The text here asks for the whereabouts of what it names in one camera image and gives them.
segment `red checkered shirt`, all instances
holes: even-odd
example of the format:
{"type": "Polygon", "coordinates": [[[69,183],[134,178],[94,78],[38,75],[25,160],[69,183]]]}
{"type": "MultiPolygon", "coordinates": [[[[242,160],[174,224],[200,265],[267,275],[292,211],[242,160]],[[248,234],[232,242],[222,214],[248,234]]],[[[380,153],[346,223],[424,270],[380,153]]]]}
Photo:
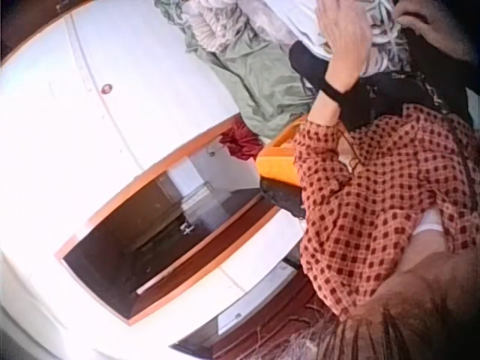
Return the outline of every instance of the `red checkered shirt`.
{"type": "Polygon", "coordinates": [[[428,209],[439,209],[452,253],[480,239],[480,139],[464,121],[407,105],[350,136],[362,165],[353,173],[338,160],[338,127],[307,121],[295,137],[301,263],[340,317],[393,273],[428,209]]]}

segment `woman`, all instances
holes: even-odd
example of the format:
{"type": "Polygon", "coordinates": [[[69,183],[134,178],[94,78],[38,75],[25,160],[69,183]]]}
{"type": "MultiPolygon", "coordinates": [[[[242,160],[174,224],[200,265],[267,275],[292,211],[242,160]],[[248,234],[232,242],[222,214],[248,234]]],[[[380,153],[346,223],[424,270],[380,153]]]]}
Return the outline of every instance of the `woman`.
{"type": "MultiPolygon", "coordinates": [[[[318,5],[334,56],[295,138],[301,261],[340,320],[313,331],[298,359],[442,359],[457,340],[449,332],[479,313],[480,141],[456,115],[416,105],[347,133],[339,103],[363,71],[371,31],[353,0],[318,5]]],[[[435,1],[401,1],[395,14],[443,52],[476,61],[435,1]]]]}

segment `orange object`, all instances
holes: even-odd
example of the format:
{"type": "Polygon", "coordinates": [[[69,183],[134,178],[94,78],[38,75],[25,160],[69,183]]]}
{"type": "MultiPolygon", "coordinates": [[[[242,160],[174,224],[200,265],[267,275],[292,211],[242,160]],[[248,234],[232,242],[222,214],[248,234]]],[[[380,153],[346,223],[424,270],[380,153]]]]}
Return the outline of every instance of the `orange object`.
{"type": "Polygon", "coordinates": [[[295,154],[293,137],[299,126],[306,121],[306,115],[298,118],[263,148],[256,158],[256,169],[260,176],[300,186],[299,176],[293,164],[295,154]]]}

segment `bracelet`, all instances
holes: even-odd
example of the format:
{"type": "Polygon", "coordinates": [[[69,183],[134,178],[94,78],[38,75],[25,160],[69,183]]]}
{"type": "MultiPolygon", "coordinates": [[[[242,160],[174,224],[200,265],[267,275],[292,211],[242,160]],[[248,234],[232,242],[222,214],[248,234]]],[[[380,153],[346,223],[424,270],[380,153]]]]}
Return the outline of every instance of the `bracelet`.
{"type": "Polygon", "coordinates": [[[337,103],[340,108],[344,107],[345,103],[348,101],[349,92],[341,93],[332,85],[330,85],[327,80],[322,79],[320,83],[320,90],[331,98],[335,103],[337,103]]]}

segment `green cloth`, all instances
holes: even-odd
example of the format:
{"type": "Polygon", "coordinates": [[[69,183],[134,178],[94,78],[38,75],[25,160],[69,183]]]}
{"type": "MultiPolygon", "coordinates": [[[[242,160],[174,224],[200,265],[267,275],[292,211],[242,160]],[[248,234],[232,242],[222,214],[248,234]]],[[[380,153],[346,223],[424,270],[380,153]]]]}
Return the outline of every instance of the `green cloth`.
{"type": "Polygon", "coordinates": [[[207,52],[182,18],[185,2],[155,0],[155,6],[169,23],[185,33],[187,51],[210,65],[254,133],[273,139],[309,111],[313,99],[305,94],[300,76],[290,67],[280,45],[269,43],[247,25],[224,52],[207,52]]]}

